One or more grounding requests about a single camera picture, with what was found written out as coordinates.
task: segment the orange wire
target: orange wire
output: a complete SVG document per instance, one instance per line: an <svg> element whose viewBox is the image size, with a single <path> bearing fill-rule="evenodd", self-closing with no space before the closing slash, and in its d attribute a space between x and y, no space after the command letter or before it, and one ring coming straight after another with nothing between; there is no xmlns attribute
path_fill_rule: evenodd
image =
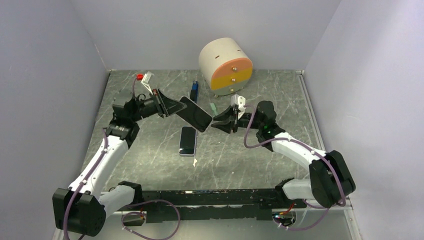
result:
<svg viewBox="0 0 424 240"><path fill-rule="evenodd" d="M290 207L287 209L287 211L282 211L282 212L280 212L279 214L280 215L284 215L284 214L288 214L289 212L290 212L290 210L292 210L292 208L295 206L295 203L294 202L292 202L291 203L291 205L290 205Z"/></svg>

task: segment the green object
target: green object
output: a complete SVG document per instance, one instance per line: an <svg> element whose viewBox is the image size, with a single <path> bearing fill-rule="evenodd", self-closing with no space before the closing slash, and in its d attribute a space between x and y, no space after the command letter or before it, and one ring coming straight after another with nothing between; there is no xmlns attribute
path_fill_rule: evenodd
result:
<svg viewBox="0 0 424 240"><path fill-rule="evenodd" d="M213 111L213 116L217 116L218 115L218 110L217 110L217 106L215 106L215 103L211 102L210 103L210 108Z"/></svg>

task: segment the marble surface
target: marble surface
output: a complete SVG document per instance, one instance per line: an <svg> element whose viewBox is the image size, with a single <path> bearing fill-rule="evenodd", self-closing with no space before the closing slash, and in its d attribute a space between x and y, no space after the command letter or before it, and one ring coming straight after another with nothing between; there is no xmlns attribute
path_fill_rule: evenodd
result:
<svg viewBox="0 0 424 240"><path fill-rule="evenodd" d="M94 156L102 141L101 128L112 118L114 96L122 89L130 90L138 73L147 70L112 71L98 111L94 131L83 168ZM188 96L194 80L199 81L198 104L211 115L210 103L218 112L230 104L230 96L214 98L199 70L151 70L151 88L160 88L173 99ZM147 90L136 83L136 93ZM272 101L277 112L277 123L293 137L317 148L315 131L301 84L294 70L254 70L244 89L238 92L247 104L262 100ZM181 127L187 124L177 115L162 119L155 115L141 120L140 131L132 147L120 160L108 179L104 190L121 181L142 185L143 190L201 190L273 188L287 178L307 177L307 171L289 158L264 147L247 149L243 146L245 129L227 134L209 127L198 133L195 157L178 154ZM257 143L255 130L248 143Z"/></svg>

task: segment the gray marble tabletop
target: gray marble tabletop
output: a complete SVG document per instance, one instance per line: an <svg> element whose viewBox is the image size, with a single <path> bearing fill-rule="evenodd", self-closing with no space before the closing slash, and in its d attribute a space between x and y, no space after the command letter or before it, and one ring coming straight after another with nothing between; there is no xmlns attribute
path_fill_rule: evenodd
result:
<svg viewBox="0 0 424 240"><path fill-rule="evenodd" d="M103 127L112 118L114 96L122 89L130 90L138 73L147 70L112 71L98 111L93 134L85 157L85 167L102 141ZM199 82L198 104L211 115L210 103L218 112L230 104L230 96L214 98L199 70L151 70L152 88L160 88L173 99L188 96L192 82ZM137 82L136 93L147 94ZM238 92L250 105L262 100L272 101L277 123L293 137L318 147L316 132L308 112L306 97L294 70L254 70L244 89ZM142 185L143 190L201 190L273 188L287 178L307 177L307 171L289 158L264 147L247 149L243 145L244 128L227 134L209 127L198 133L195 157L178 154L181 127L187 124L177 115L165 119L154 115L141 120L138 136L113 170L104 190L121 181ZM257 143L255 130L248 143Z"/></svg>

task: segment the phone screen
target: phone screen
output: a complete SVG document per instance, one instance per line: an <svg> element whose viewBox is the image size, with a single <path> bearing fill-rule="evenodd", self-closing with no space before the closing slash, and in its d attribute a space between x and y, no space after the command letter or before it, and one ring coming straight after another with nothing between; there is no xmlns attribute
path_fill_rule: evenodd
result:
<svg viewBox="0 0 424 240"><path fill-rule="evenodd" d="M194 156L196 150L196 129L191 126L181 128L179 138L179 154L182 156Z"/></svg>
<svg viewBox="0 0 424 240"><path fill-rule="evenodd" d="M209 124L211 124L212 116L186 96L183 96L179 101L186 104L187 108L176 114L193 126L193 128L203 133L209 127Z"/></svg>

